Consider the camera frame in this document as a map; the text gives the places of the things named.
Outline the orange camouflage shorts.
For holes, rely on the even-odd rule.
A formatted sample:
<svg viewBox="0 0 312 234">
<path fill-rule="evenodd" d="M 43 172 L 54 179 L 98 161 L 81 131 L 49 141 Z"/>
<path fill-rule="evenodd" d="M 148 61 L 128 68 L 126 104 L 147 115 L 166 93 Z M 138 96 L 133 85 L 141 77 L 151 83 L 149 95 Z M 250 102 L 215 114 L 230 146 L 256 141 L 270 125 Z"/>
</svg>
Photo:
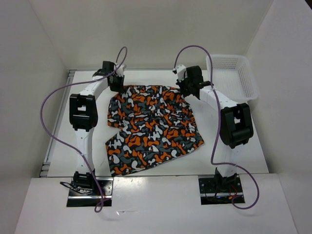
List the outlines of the orange camouflage shorts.
<svg viewBox="0 0 312 234">
<path fill-rule="evenodd" d="M 204 144 L 190 104 L 179 89 L 128 85 L 110 99 L 106 141 L 111 176 L 126 176 L 185 156 Z"/>
</svg>

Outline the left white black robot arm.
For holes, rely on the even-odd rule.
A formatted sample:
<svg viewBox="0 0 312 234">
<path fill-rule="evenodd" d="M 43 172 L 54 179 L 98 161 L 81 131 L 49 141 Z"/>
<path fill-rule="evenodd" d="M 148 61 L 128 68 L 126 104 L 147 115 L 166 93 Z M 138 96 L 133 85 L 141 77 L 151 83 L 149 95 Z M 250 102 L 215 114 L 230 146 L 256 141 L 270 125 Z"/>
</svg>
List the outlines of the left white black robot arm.
<svg viewBox="0 0 312 234">
<path fill-rule="evenodd" d="M 89 84 L 78 94 L 71 94 L 69 98 L 69 120 L 75 131 L 78 154 L 82 156 L 78 161 L 72 186 L 77 190 L 81 189 L 87 195 L 99 191 L 94 179 L 92 156 L 93 132 L 98 123 L 96 100 L 106 88 L 115 92 L 123 91 L 124 70 L 124 64 L 104 61 L 102 68 L 93 74 Z"/>
</svg>

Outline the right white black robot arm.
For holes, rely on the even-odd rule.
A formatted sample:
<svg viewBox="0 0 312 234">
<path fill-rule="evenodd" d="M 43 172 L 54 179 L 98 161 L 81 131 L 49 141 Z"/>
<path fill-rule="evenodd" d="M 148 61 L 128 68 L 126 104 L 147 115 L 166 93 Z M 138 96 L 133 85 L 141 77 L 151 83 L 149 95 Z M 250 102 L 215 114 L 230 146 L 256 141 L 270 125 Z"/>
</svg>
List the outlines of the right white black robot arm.
<svg viewBox="0 0 312 234">
<path fill-rule="evenodd" d="M 250 108 L 246 103 L 229 99 L 210 81 L 204 81 L 199 66 L 178 65 L 173 73 L 177 75 L 176 84 L 182 94 L 194 95 L 217 111 L 217 137 L 211 163 L 216 166 L 214 186 L 217 191 L 224 192 L 236 182 L 235 157 L 254 135 Z"/>
</svg>

